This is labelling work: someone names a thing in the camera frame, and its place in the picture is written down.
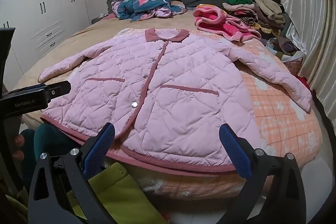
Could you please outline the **person's left hand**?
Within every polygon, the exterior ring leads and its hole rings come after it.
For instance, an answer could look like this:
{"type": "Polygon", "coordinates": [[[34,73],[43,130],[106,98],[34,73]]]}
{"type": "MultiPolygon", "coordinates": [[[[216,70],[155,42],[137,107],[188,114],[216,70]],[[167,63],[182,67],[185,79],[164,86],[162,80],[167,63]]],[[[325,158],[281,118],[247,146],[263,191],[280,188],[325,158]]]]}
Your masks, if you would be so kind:
{"type": "Polygon", "coordinates": [[[18,161],[22,161],[25,156],[24,156],[23,151],[21,150],[21,147],[24,146],[25,139],[22,135],[18,135],[18,136],[15,137],[14,141],[15,141],[15,145],[16,145],[16,147],[18,147],[18,149],[13,152],[12,156],[13,156],[14,159],[17,159],[18,161]]]}

